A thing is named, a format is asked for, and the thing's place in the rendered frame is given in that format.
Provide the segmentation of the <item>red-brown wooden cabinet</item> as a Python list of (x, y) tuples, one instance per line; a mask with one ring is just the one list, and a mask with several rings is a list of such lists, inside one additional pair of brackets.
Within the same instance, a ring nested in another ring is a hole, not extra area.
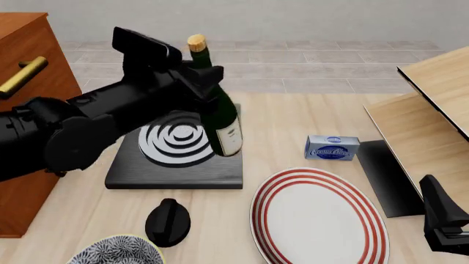
[[(47, 16), (45, 12), (0, 12), (0, 40), (18, 30), (51, 28)], [(19, 238), (26, 233), (58, 180), (52, 173), (39, 171), (0, 182), (0, 238)]]

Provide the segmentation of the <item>round black stove knob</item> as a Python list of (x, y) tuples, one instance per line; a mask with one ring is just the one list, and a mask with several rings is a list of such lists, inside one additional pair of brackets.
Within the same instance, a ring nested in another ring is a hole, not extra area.
[(147, 238), (160, 248), (170, 248), (183, 241), (191, 228), (188, 210), (175, 199), (165, 198), (148, 215)]

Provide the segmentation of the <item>white plate with red rings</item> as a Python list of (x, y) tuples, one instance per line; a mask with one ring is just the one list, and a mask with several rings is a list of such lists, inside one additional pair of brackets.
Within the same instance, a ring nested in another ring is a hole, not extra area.
[(257, 189), (254, 243), (267, 264), (388, 264), (378, 210), (351, 182), (321, 169), (285, 169)]

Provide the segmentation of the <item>blue patterned bowl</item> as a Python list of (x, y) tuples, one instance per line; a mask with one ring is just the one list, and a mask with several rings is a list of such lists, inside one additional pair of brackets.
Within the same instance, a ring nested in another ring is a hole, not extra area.
[(166, 264), (161, 250), (146, 238), (112, 235), (84, 248), (67, 264)]

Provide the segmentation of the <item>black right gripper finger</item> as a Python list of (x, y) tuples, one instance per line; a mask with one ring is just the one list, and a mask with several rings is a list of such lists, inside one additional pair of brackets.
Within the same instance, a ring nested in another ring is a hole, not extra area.
[(419, 182), (424, 199), (425, 229), (464, 227), (469, 214), (446, 193), (433, 175), (425, 175)]

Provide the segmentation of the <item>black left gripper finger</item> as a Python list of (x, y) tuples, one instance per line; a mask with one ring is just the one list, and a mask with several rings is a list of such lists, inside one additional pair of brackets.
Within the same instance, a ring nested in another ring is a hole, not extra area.
[(211, 87), (194, 86), (193, 112), (206, 114), (217, 111), (219, 98), (223, 90), (219, 85)]

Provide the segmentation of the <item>pale wooden tray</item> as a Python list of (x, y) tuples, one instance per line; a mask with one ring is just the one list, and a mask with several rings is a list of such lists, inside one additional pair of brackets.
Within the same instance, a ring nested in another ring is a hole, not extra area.
[(425, 175), (469, 213), (469, 46), (397, 71), (413, 91), (364, 107), (382, 138), (358, 151), (385, 215), (422, 215)]

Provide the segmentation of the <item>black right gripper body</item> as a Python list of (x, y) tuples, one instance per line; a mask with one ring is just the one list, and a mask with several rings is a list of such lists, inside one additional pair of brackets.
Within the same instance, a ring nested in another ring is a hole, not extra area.
[(425, 221), (424, 237), (434, 252), (469, 252), (469, 231), (460, 227), (433, 228)]

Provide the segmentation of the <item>blue cream cheese box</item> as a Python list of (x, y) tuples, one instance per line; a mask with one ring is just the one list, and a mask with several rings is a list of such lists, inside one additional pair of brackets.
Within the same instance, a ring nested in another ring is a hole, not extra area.
[(307, 160), (351, 161), (360, 147), (356, 137), (315, 136), (306, 138), (304, 158)]

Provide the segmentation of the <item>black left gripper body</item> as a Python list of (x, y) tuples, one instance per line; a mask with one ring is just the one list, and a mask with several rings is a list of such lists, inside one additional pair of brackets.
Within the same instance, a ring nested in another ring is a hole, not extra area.
[(169, 70), (173, 79), (194, 95), (210, 95), (213, 88), (224, 78), (224, 67), (213, 66), (194, 69), (182, 65), (176, 70)]

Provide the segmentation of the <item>red-brown cabinet drawer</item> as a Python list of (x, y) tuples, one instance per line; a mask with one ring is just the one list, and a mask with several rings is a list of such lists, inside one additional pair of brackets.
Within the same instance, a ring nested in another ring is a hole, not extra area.
[(66, 100), (81, 94), (79, 85), (49, 26), (18, 30), (0, 40), (0, 85), (16, 74), (19, 62), (39, 56), (48, 65), (11, 98), (0, 99), (0, 111), (8, 111), (36, 96)]

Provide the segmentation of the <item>flat black stove plate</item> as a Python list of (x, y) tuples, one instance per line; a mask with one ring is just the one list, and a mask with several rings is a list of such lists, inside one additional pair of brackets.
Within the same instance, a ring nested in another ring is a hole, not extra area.
[(198, 114), (172, 111), (128, 133), (106, 175), (108, 189), (241, 189), (243, 156), (213, 152)]

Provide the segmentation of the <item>dark green wine bottle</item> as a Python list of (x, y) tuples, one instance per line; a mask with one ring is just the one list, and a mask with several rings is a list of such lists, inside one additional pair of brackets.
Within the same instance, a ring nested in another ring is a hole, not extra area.
[[(204, 69), (214, 66), (203, 34), (190, 36), (187, 44), (191, 53), (192, 68)], [(243, 135), (237, 109), (224, 90), (219, 98), (217, 111), (201, 114), (201, 121), (217, 155), (229, 157), (241, 150)]]

